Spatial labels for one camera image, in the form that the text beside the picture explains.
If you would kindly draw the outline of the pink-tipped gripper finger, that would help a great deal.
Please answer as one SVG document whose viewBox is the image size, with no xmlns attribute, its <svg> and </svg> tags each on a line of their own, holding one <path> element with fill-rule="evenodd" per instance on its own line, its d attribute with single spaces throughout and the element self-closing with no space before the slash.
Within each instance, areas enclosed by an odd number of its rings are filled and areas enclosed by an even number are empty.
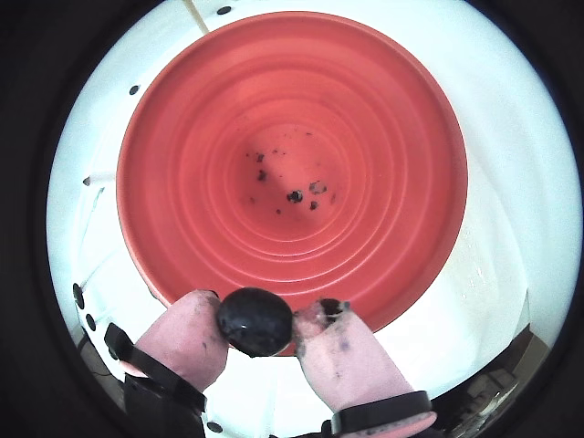
<svg viewBox="0 0 584 438">
<path fill-rule="evenodd" d="M 427 393 L 406 380 L 346 302 L 322 299 L 294 314 L 296 356 L 333 411 L 327 437 L 436 437 Z"/>
<path fill-rule="evenodd" d="M 203 391 L 224 371 L 228 343 L 210 290 L 169 306 L 137 342 L 114 323 L 104 341 L 124 370 L 124 409 L 140 437 L 203 437 Z"/>
</svg>

